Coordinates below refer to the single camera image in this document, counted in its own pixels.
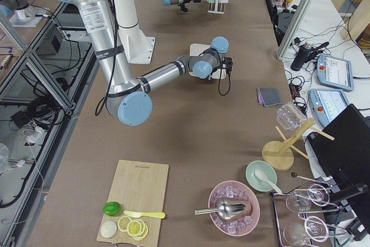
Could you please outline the cream rabbit tray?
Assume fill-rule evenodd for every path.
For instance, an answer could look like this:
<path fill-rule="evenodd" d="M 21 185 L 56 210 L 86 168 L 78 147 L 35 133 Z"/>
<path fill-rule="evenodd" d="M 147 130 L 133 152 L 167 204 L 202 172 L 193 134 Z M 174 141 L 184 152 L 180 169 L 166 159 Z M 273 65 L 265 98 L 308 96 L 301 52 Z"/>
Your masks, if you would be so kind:
<path fill-rule="evenodd" d="M 223 62 L 229 44 L 212 42 L 211 45 L 193 43 L 190 46 L 189 74 L 200 79 L 224 79 L 227 66 Z"/>

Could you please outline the wooden cup tree stand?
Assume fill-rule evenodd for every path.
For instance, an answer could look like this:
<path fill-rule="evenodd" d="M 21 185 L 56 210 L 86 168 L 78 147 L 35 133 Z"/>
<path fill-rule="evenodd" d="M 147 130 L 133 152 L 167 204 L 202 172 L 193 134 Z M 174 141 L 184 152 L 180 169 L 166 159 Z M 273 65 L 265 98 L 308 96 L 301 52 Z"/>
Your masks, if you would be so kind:
<path fill-rule="evenodd" d="M 294 164 L 293 150 L 308 160 L 309 156 L 294 146 L 296 141 L 302 137 L 303 133 L 307 129 L 311 129 L 329 140 L 333 141 L 335 139 L 324 131 L 315 128 L 315 124 L 315 120 L 309 117 L 307 120 L 303 121 L 302 125 L 298 127 L 295 133 L 293 133 L 289 138 L 285 137 L 278 126 L 275 126 L 276 131 L 282 138 L 282 141 L 270 141 L 263 146 L 262 157 L 264 161 L 278 171 L 286 171 Z"/>

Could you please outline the black bottle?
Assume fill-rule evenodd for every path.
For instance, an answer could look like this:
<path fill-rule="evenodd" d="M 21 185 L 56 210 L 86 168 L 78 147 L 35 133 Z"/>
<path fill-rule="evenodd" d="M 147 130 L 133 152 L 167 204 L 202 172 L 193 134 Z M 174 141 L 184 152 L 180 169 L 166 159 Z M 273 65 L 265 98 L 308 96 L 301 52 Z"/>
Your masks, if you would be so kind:
<path fill-rule="evenodd" d="M 299 71 L 303 67 L 304 63 L 306 63 L 306 61 L 308 60 L 312 50 L 313 47 L 311 46 L 301 46 L 290 66 L 290 69 L 293 71 Z"/>

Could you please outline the folded grey cloth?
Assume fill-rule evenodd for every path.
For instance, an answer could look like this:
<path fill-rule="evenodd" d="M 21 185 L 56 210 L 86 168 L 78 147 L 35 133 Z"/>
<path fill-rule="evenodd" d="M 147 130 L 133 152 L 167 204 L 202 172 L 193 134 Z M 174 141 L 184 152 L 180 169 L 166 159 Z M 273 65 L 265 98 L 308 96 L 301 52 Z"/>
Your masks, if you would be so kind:
<path fill-rule="evenodd" d="M 282 104 L 280 92 L 276 88 L 257 88 L 258 103 L 267 107 Z"/>

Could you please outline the clear glass mug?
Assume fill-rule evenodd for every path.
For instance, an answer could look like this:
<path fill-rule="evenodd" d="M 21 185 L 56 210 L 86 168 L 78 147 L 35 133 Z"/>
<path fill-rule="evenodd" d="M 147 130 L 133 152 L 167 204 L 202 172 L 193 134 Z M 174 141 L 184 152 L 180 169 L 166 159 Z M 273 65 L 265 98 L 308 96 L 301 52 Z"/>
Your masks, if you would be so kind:
<path fill-rule="evenodd" d="M 293 131 L 302 126 L 307 117 L 290 101 L 277 110 L 276 120 L 285 130 Z"/>

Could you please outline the upper teach pendant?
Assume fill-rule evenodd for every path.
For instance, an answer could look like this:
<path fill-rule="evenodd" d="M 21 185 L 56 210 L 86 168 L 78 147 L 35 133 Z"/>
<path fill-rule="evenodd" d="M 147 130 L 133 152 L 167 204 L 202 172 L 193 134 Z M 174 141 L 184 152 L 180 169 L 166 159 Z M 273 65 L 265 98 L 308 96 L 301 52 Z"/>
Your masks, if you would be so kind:
<path fill-rule="evenodd" d="M 352 64 L 349 60 L 319 55 L 317 59 L 317 79 L 321 85 L 342 89 L 354 90 Z"/>

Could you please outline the teach pendant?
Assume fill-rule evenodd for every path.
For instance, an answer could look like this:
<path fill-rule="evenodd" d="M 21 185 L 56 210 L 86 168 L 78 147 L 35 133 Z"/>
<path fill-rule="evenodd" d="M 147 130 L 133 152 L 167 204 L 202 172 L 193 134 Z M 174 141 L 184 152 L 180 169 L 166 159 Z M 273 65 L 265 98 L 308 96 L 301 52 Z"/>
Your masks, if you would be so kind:
<path fill-rule="evenodd" d="M 311 89 L 309 99 L 323 127 L 330 124 L 350 104 L 341 89 Z"/>
<path fill-rule="evenodd" d="M 319 55 L 317 59 L 317 79 L 321 85 L 342 89 L 354 90 L 352 64 L 349 60 Z"/>

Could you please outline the lower teach pendant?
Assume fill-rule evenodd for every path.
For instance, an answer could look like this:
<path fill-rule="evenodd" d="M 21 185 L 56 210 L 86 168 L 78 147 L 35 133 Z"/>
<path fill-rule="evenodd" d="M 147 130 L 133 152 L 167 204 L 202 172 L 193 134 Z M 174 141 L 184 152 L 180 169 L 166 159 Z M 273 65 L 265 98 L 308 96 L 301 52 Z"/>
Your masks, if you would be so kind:
<path fill-rule="evenodd" d="M 309 99 L 323 127 L 330 124 L 350 104 L 341 89 L 311 89 Z"/>

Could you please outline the white ceramic spoon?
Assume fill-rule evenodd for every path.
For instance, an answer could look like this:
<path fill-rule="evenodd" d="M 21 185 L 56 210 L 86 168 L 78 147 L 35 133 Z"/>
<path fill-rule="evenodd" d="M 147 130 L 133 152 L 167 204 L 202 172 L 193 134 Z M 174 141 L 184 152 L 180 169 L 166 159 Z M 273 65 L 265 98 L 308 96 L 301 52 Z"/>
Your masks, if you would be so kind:
<path fill-rule="evenodd" d="M 254 172 L 254 175 L 261 181 L 267 183 L 270 185 L 271 188 L 274 189 L 275 192 L 277 192 L 278 194 L 283 194 L 282 193 L 282 190 L 276 186 L 271 180 L 269 180 L 269 178 L 264 174 L 263 171 L 261 171 L 260 169 L 257 169 L 255 170 Z"/>

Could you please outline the pink bowl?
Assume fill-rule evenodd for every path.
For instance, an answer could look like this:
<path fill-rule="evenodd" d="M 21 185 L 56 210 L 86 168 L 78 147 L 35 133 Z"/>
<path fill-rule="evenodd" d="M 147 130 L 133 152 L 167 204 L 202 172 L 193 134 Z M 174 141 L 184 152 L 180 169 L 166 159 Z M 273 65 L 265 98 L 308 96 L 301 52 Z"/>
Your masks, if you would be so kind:
<path fill-rule="evenodd" d="M 210 214 L 214 225 L 223 233 L 241 237 L 251 233 L 260 219 L 260 205 L 256 195 L 245 184 L 228 180 L 211 191 L 208 207 L 217 211 Z"/>

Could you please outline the black bar spoon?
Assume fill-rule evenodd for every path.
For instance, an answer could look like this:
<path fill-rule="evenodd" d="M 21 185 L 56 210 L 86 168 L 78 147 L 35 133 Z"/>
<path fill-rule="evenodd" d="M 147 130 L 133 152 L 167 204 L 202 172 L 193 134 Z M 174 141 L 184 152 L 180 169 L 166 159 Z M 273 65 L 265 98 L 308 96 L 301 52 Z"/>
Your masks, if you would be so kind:
<path fill-rule="evenodd" d="M 331 186 L 330 182 L 327 182 L 327 181 L 324 181 L 324 180 L 313 179 L 313 178 L 307 178 L 307 177 L 298 175 L 296 172 L 291 172 L 291 177 L 292 178 L 299 178 L 299 179 L 303 179 L 303 180 L 307 180 L 307 181 L 311 181 L 311 182 L 326 184 L 326 185 Z"/>

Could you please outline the black monitor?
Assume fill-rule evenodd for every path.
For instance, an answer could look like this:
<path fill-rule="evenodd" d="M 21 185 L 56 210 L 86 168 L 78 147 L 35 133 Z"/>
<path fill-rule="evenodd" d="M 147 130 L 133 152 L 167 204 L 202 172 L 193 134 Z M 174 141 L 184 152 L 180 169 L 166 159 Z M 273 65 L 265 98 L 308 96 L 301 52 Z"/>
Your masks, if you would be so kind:
<path fill-rule="evenodd" d="M 326 176 L 341 190 L 351 185 L 369 185 L 369 122 L 350 104 L 323 131 L 335 139 L 312 132 L 308 141 Z"/>

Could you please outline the metal ice scoop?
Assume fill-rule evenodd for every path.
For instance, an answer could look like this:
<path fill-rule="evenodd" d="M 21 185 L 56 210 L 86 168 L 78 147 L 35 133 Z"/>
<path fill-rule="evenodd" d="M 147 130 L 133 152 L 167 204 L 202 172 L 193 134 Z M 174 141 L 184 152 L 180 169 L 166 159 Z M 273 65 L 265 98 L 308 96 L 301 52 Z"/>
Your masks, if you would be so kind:
<path fill-rule="evenodd" d="M 220 198 L 214 208 L 196 209 L 194 215 L 215 213 L 221 221 L 231 222 L 252 213 L 252 205 L 249 201 L 233 198 Z"/>

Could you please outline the yellow plastic knife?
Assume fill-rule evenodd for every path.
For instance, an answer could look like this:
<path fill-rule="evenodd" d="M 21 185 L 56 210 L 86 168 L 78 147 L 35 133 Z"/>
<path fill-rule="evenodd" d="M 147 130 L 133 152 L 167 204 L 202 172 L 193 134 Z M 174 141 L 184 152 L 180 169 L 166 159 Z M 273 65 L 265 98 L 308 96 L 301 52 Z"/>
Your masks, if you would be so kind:
<path fill-rule="evenodd" d="M 166 214 L 164 212 L 135 212 L 135 211 L 128 211 L 124 210 L 123 214 L 133 217 L 133 218 L 141 218 L 141 217 L 152 217 L 156 219 L 164 219 Z"/>

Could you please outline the bamboo cutting board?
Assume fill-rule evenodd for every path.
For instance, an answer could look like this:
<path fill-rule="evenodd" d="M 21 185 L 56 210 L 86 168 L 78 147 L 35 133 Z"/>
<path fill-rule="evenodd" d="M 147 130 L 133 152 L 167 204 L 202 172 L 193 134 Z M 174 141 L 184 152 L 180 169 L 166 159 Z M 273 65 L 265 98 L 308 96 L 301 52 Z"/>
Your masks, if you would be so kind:
<path fill-rule="evenodd" d="M 120 203 L 121 209 L 135 212 L 162 212 L 167 186 L 169 165 L 140 161 L 119 160 L 113 177 L 108 201 Z M 161 220 L 143 217 L 149 227 L 148 235 L 141 241 L 127 233 L 116 231 L 114 236 L 104 238 L 100 232 L 98 242 L 157 246 Z"/>

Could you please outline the green lime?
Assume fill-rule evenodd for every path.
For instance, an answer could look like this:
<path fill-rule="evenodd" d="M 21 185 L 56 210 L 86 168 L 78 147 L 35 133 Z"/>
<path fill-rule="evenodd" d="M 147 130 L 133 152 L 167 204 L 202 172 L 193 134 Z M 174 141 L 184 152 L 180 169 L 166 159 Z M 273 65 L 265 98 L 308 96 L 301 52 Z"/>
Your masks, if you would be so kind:
<path fill-rule="evenodd" d="M 116 201 L 107 202 L 103 206 L 103 212 L 108 216 L 117 216 L 121 213 L 121 205 Z"/>

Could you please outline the upper wine glass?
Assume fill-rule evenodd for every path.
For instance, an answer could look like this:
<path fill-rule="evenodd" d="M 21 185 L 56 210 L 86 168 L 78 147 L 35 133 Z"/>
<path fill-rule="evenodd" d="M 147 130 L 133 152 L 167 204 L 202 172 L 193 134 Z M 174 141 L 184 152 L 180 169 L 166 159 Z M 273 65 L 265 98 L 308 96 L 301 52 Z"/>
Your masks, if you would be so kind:
<path fill-rule="evenodd" d="M 306 212 L 312 205 L 324 207 L 329 201 L 328 190 L 322 185 L 312 184 L 307 189 L 296 189 L 289 193 L 286 206 L 292 212 Z"/>

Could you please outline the lemon slice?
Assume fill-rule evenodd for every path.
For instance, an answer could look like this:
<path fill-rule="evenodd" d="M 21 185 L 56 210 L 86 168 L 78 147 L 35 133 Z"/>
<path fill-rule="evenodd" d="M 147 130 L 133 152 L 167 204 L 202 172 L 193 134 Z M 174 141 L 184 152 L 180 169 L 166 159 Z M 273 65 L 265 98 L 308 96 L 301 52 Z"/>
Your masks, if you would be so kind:
<path fill-rule="evenodd" d="M 145 230 L 145 224 L 139 220 L 131 220 L 127 224 L 127 234 L 131 237 L 138 237 L 140 236 Z"/>
<path fill-rule="evenodd" d="M 129 224 L 129 222 L 131 221 L 132 219 L 127 216 L 127 215 L 123 215 L 121 218 L 119 218 L 119 220 L 117 221 L 117 228 L 121 231 L 121 232 L 126 232 L 127 231 L 127 226 Z"/>
<path fill-rule="evenodd" d="M 147 224 L 145 224 L 145 223 L 142 224 L 142 231 L 139 234 L 133 236 L 133 239 L 136 240 L 136 241 L 140 241 L 140 240 L 144 239 L 147 236 L 148 231 L 149 230 L 148 230 Z"/>

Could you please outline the lemon end piece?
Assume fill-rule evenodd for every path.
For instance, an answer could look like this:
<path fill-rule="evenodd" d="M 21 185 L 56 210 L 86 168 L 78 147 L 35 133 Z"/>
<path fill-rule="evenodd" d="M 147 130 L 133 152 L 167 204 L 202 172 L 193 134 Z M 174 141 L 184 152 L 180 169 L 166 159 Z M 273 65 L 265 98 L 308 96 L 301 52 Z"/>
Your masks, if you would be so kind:
<path fill-rule="evenodd" d="M 116 231 L 117 224 L 112 220 L 105 221 L 101 225 L 100 232 L 104 238 L 112 238 L 112 236 L 115 235 Z"/>

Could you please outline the lower wine glass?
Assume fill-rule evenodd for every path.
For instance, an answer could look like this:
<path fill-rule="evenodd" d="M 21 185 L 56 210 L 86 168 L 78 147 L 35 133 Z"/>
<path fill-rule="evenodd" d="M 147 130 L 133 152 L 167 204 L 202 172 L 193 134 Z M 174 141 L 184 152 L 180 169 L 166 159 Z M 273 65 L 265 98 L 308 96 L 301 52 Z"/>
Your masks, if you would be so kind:
<path fill-rule="evenodd" d="M 328 227 L 317 216 L 309 216 L 303 223 L 288 224 L 283 229 L 283 237 L 291 246 L 317 246 L 328 236 Z"/>

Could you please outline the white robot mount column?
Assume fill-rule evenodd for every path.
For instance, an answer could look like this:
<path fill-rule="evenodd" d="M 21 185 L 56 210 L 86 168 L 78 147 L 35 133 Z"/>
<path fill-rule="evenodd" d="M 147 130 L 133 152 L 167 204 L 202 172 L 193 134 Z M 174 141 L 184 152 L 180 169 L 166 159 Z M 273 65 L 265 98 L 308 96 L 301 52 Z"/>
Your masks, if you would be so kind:
<path fill-rule="evenodd" d="M 134 0 L 114 0 L 119 37 L 130 64 L 149 64 L 155 38 L 146 37 L 139 27 Z"/>

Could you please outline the aluminium frame post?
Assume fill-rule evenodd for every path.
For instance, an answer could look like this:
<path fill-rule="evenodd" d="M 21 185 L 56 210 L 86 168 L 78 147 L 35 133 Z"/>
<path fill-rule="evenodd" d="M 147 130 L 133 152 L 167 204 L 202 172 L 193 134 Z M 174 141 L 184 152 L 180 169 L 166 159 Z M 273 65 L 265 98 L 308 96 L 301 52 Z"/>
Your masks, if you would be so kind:
<path fill-rule="evenodd" d="M 296 13 L 294 14 L 292 21 L 285 33 L 285 36 L 277 50 L 276 58 L 278 60 L 282 60 L 291 41 L 294 38 L 295 33 L 298 31 L 298 28 L 301 24 L 301 21 L 303 20 L 305 13 L 307 12 L 311 2 L 313 0 L 300 0 L 298 9 Z"/>

